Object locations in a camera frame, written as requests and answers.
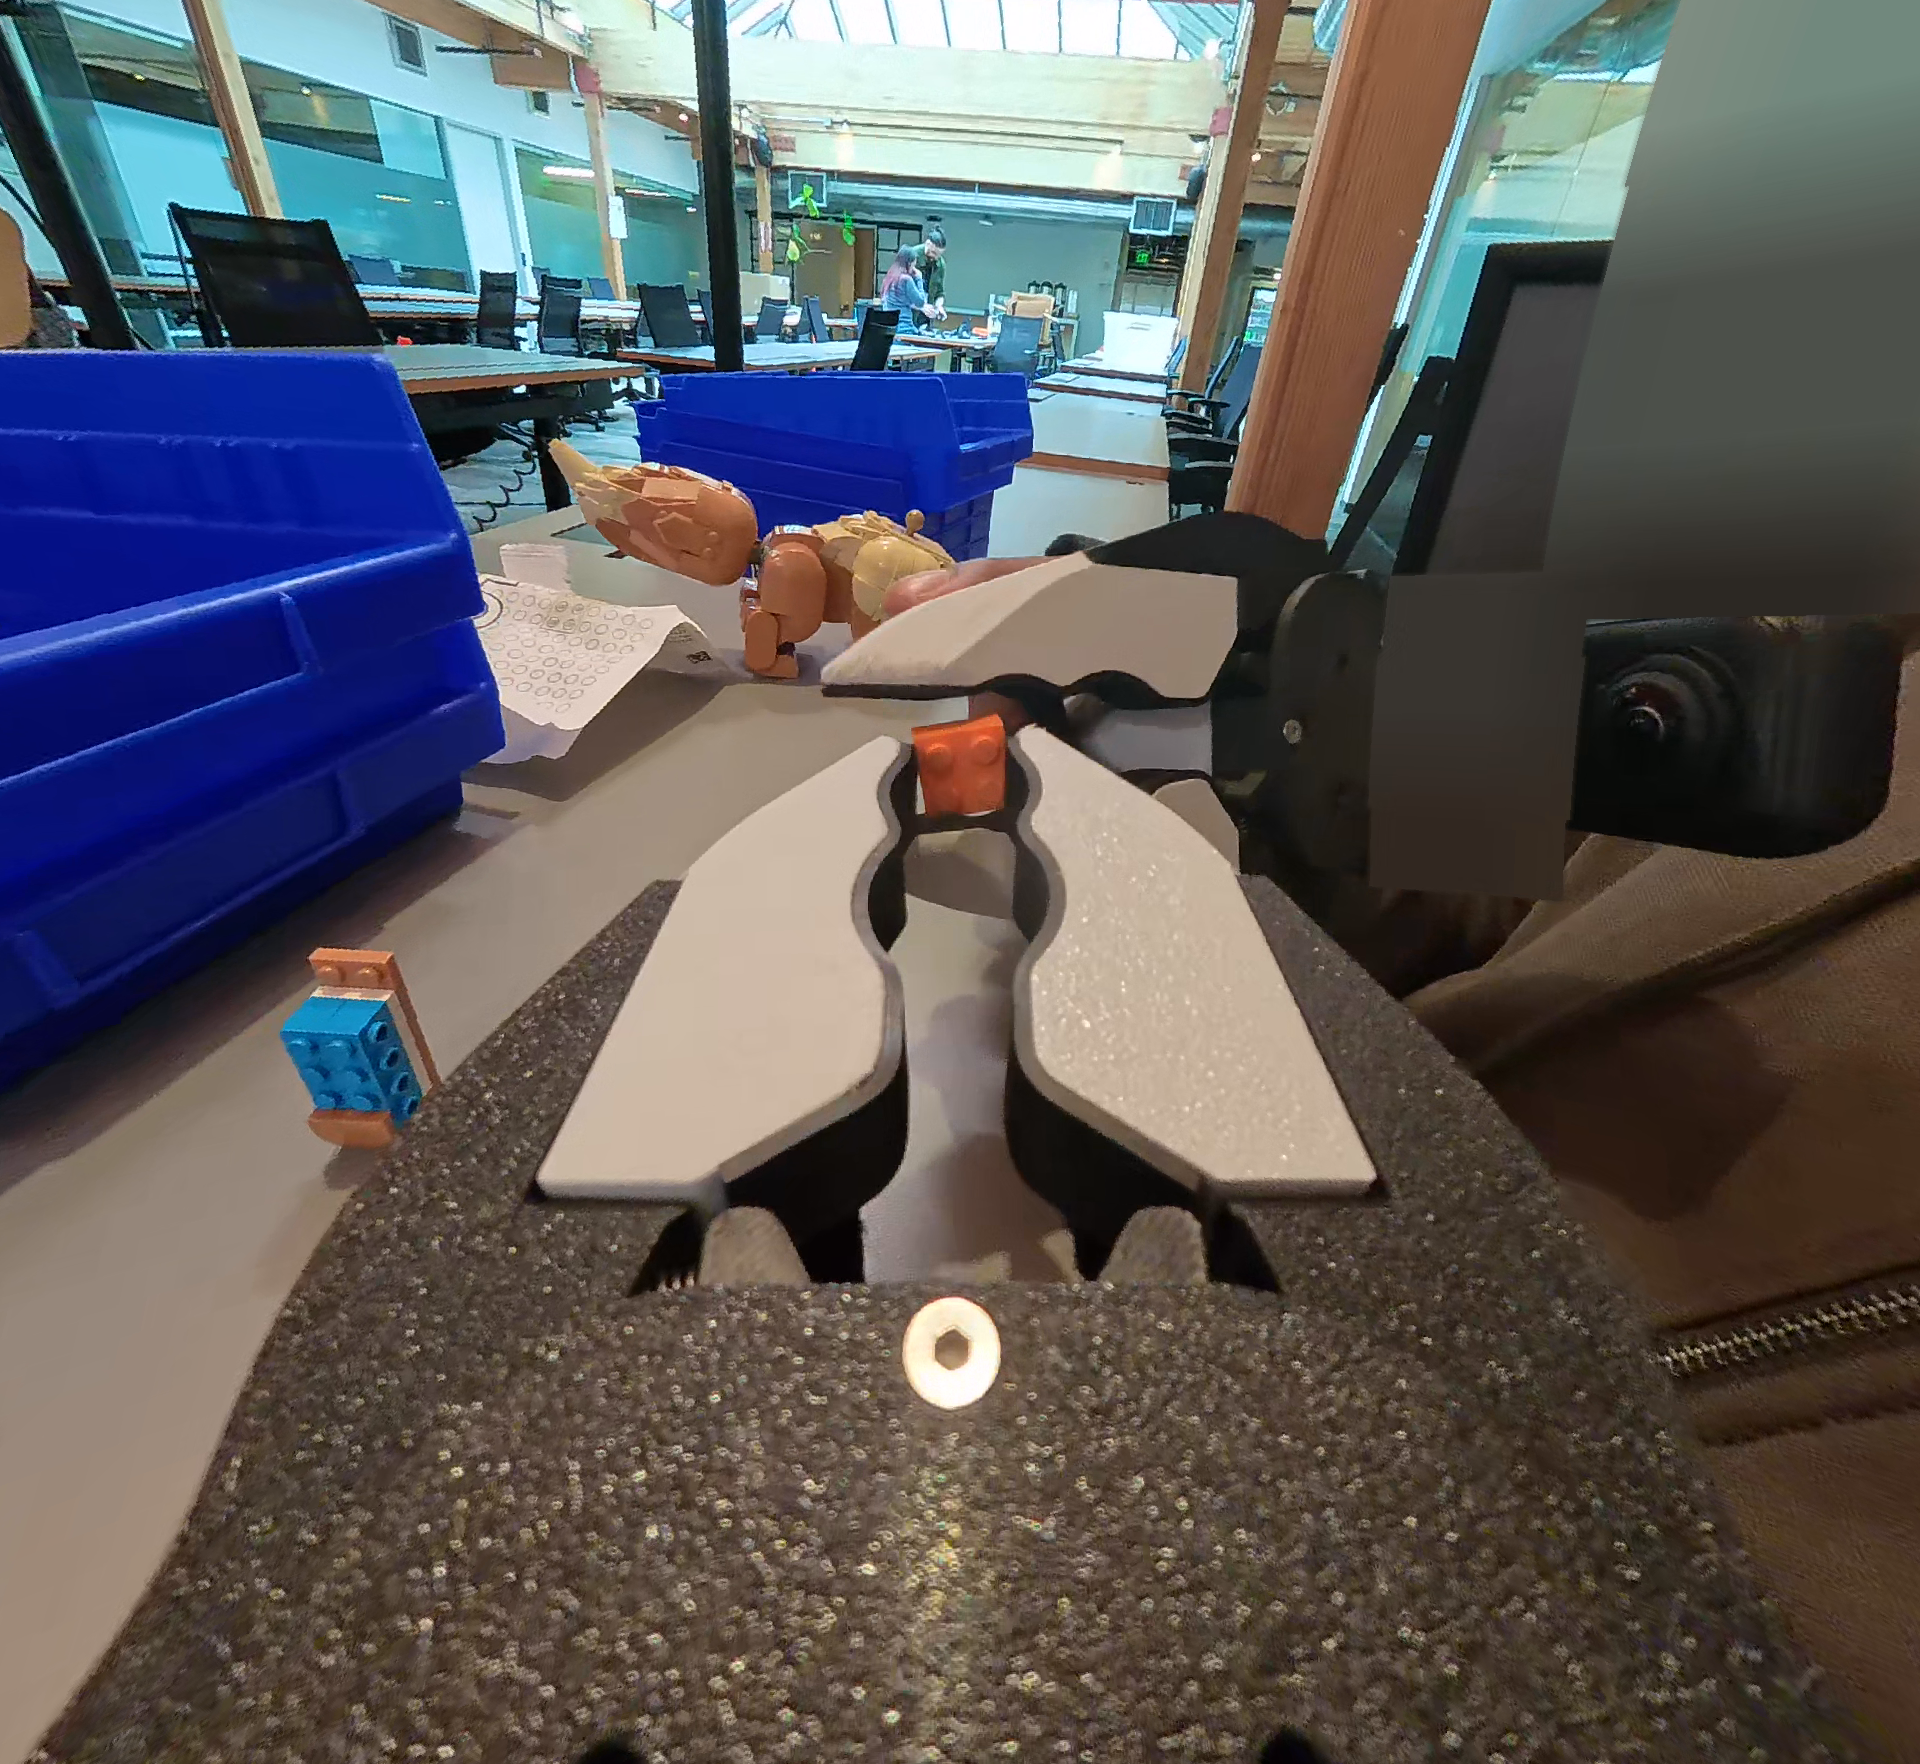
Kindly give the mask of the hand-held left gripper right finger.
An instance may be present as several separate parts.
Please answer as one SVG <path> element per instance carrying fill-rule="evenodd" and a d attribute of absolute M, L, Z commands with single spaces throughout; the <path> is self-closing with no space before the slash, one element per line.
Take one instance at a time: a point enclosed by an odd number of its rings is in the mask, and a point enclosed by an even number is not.
<path fill-rule="evenodd" d="M 1037 727 L 1014 738 L 1014 774 L 1029 1087 L 1212 1201 L 1367 1192 L 1377 1169 L 1233 863 Z"/>

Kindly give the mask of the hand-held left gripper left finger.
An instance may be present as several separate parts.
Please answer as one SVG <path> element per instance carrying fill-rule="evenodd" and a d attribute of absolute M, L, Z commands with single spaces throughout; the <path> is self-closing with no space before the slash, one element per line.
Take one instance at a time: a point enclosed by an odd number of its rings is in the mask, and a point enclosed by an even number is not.
<path fill-rule="evenodd" d="M 879 1098 L 903 1005 L 870 911 L 909 745 L 858 743 L 723 833 L 659 933 L 537 1169 L 554 1199 L 720 1205 Z"/>

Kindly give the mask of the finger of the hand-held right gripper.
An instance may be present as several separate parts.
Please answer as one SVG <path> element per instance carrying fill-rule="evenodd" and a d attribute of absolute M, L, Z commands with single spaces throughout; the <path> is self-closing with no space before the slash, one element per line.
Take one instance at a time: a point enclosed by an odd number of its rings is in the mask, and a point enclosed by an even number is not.
<path fill-rule="evenodd" d="M 1060 696 L 1186 706 L 1233 646 L 1231 577 L 1143 570 L 1090 554 L 1031 562 L 924 599 L 835 655 L 830 696 L 973 696 L 1034 685 Z"/>
<path fill-rule="evenodd" d="M 1118 706 L 1098 696 L 1041 691 L 1004 701 L 1014 733 L 1049 733 L 1163 805 L 1239 867 L 1239 829 L 1214 776 L 1212 706 Z"/>

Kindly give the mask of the orange toy brick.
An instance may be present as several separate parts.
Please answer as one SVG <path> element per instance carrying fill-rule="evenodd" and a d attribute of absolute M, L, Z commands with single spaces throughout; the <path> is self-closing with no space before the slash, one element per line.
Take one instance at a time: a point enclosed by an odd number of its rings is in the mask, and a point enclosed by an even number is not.
<path fill-rule="evenodd" d="M 913 727 L 915 826 L 990 829 L 1006 812 L 1006 723 L 996 714 Z"/>

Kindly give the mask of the blue and brown brick assembly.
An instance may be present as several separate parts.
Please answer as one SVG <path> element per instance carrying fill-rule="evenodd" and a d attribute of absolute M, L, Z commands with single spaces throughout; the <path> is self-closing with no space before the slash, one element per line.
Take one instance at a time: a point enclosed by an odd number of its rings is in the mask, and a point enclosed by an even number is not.
<path fill-rule="evenodd" d="M 340 1149 L 385 1149 L 442 1085 L 396 958 L 323 946 L 306 964 L 310 993 L 279 1027 L 306 1125 Z"/>

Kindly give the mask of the blue plastic bin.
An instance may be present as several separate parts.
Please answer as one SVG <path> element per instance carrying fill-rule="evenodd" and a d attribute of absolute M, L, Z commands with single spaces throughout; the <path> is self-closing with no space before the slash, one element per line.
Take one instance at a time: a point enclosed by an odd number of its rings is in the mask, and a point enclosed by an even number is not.
<path fill-rule="evenodd" d="M 387 359 L 3 352 L 3 1087 L 456 815 L 482 611 Z"/>

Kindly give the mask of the black framed dark panel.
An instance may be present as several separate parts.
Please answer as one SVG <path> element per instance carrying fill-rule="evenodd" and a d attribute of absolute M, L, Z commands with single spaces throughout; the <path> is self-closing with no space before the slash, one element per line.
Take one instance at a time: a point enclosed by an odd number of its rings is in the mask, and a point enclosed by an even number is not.
<path fill-rule="evenodd" d="M 1333 568 L 1377 575 L 1393 570 L 1411 524 L 1450 384 L 1451 359 L 1426 359 L 1380 456 L 1328 536 Z"/>

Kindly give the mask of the stack of nested blue bins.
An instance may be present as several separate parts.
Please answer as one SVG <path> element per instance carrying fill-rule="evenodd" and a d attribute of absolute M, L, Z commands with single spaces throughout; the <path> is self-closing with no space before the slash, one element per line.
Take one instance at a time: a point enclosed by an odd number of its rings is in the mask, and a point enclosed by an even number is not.
<path fill-rule="evenodd" d="M 919 511 L 960 562 L 1032 454 L 1027 381 L 996 374 L 665 374 L 635 423 L 641 456 L 736 485 L 763 532 Z"/>

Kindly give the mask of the black framed monitor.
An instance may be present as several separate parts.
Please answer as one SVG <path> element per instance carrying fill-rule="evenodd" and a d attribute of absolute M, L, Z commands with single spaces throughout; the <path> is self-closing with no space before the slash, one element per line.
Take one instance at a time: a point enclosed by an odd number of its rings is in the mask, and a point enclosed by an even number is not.
<path fill-rule="evenodd" d="M 1612 245 L 1486 249 L 1419 485 L 1423 533 L 1402 562 L 1429 575 L 1533 573 Z"/>

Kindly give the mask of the white printed paper sheet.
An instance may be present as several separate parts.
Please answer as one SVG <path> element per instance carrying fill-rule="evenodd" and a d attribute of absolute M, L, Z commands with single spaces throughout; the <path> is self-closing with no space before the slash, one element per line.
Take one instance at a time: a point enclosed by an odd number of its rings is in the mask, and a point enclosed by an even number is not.
<path fill-rule="evenodd" d="M 631 606 L 482 577 L 474 620 L 504 727 L 487 765 L 567 756 L 644 672 L 731 682 L 737 665 L 678 606 Z"/>

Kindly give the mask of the brown brick-built toy animal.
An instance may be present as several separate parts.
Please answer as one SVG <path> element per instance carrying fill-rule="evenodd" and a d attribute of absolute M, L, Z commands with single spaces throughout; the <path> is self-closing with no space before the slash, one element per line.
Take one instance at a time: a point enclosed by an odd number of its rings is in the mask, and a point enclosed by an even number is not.
<path fill-rule="evenodd" d="M 702 471 L 655 461 L 608 469 L 558 439 L 547 454 L 616 552 L 696 583 L 737 586 L 742 661 L 754 677 L 795 680 L 800 643 L 822 625 L 845 625 L 861 638 L 885 618 L 894 585 L 956 573 L 915 510 L 906 522 L 858 510 L 824 524 L 762 528 L 742 490 Z"/>

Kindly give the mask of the row of black office chairs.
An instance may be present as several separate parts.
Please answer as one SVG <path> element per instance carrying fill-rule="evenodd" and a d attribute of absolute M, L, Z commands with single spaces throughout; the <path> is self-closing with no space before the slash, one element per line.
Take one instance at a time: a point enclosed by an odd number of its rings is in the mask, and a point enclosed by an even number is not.
<path fill-rule="evenodd" d="M 348 284 L 368 326 L 390 343 L 476 343 L 498 351 L 540 351 L 564 356 L 628 359 L 661 371 L 711 362 L 708 307 L 711 295 L 676 285 L 643 285 L 616 298 L 604 280 L 548 274 L 522 292 L 507 271 L 484 271 L 479 289 Z M 1041 307 L 1038 292 L 1015 296 L 1014 309 L 971 328 L 935 331 L 911 314 L 892 322 L 886 362 L 906 366 L 945 359 L 951 368 L 977 371 L 993 356 L 1043 371 L 1059 347 L 1071 347 L 1074 320 Z M 828 317 L 816 296 L 790 302 L 781 280 L 746 298 L 746 359 L 796 371 L 850 366 L 858 344 L 872 347 L 885 322 L 861 302 L 850 318 Z"/>

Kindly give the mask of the person's brown jacket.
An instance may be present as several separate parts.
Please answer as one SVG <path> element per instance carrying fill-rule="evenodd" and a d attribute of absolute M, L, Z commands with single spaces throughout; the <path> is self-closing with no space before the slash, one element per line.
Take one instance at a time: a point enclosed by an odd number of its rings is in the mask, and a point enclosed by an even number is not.
<path fill-rule="evenodd" d="M 1633 1284 L 1790 1632 L 1916 1760 L 1916 793 L 1808 858 L 1586 837 L 1554 899 L 1388 915 L 1382 981 Z"/>

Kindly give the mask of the black stand pole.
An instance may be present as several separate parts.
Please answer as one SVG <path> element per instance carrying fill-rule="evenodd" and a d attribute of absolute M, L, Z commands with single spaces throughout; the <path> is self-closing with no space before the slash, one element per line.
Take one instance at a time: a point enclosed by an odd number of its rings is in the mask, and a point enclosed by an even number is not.
<path fill-rule="evenodd" d="M 708 334 L 718 373 L 743 366 L 733 203 L 731 76 L 726 0 L 689 0 L 700 98 L 700 173 L 708 227 Z"/>

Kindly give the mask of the wooden support post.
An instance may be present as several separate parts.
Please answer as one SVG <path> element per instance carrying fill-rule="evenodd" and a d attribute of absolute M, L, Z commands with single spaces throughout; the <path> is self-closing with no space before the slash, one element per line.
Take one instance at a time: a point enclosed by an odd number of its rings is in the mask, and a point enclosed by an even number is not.
<path fill-rule="evenodd" d="M 1330 517 L 1489 0 L 1346 0 L 1228 506 Z"/>

